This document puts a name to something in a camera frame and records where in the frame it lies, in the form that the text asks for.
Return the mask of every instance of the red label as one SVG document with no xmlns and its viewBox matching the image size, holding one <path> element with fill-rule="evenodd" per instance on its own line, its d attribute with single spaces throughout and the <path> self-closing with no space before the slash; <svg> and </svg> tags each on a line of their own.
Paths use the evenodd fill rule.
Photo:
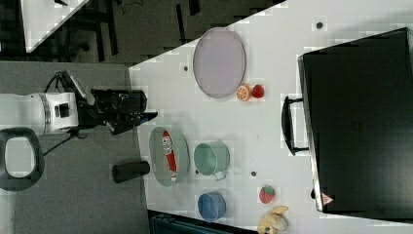
<svg viewBox="0 0 413 234">
<path fill-rule="evenodd" d="M 328 197 L 327 195 L 321 193 L 321 197 L 322 197 L 322 203 L 326 206 L 332 202 L 334 202 L 334 200 L 330 197 Z"/>
</svg>

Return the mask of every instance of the blue cup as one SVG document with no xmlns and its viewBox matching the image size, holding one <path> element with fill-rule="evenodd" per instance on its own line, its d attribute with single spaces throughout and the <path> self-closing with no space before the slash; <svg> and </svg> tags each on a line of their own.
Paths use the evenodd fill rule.
<svg viewBox="0 0 413 234">
<path fill-rule="evenodd" d="M 208 192 L 198 199 L 198 210 L 207 222 L 215 222 L 227 211 L 224 197 L 218 192 Z"/>
</svg>

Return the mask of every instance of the round gray plate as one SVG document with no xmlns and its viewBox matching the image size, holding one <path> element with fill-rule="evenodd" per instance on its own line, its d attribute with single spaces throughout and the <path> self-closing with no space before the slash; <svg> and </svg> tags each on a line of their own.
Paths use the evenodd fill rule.
<svg viewBox="0 0 413 234">
<path fill-rule="evenodd" d="M 207 31 L 195 49 L 193 67 L 198 85 L 208 96 L 225 98 L 233 94 L 245 71 L 239 36 L 223 27 Z"/>
</svg>

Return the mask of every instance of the white table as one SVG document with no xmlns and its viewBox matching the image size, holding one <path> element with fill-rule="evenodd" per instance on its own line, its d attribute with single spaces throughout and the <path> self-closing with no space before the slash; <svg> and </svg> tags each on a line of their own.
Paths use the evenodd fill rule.
<svg viewBox="0 0 413 234">
<path fill-rule="evenodd" d="M 20 0 L 25 47 L 31 53 L 89 0 L 64 0 L 63 7 L 54 0 Z"/>
<path fill-rule="evenodd" d="M 322 21 L 323 29 L 316 29 Z M 411 233 L 413 226 L 317 212 L 310 157 L 293 157 L 282 140 L 281 111 L 286 95 L 300 96 L 297 58 L 311 50 L 372 34 L 413 26 L 413 1 L 288 0 L 228 28 L 244 44 L 244 81 L 265 85 L 265 101 L 241 102 L 236 96 L 213 99 L 197 86 L 192 57 L 198 41 L 181 46 L 130 68 L 131 84 L 148 97 L 148 109 L 160 112 L 138 128 L 143 160 L 151 162 L 148 139 L 155 125 L 179 129 L 186 137 L 191 166 L 184 181 L 167 193 L 151 172 L 145 176 L 149 210 L 202 219 L 197 201 L 217 189 L 227 201 L 227 213 L 217 222 L 255 230 L 261 215 L 274 206 L 289 206 L 284 233 Z M 293 112 L 297 146 L 305 146 L 302 105 Z M 196 175 L 193 153 L 198 143 L 222 139 L 230 148 L 226 179 Z M 250 173 L 257 172 L 256 177 Z M 270 205 L 258 200 L 264 184 L 276 188 Z M 391 225 L 392 228 L 378 227 Z"/>
</svg>

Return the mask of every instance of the red fruit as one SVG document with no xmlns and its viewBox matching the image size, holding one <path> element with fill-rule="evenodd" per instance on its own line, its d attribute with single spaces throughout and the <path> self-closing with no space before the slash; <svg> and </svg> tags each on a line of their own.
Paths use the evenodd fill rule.
<svg viewBox="0 0 413 234">
<path fill-rule="evenodd" d="M 252 96 L 254 98 L 262 98 L 264 97 L 264 87 L 262 87 L 262 85 L 256 85 L 254 86 L 254 88 L 252 89 Z"/>
<path fill-rule="evenodd" d="M 261 188 L 261 191 L 259 192 L 259 200 L 261 200 L 261 202 L 264 204 L 268 204 L 273 201 L 275 196 L 276 192 L 271 186 L 265 186 Z"/>
</svg>

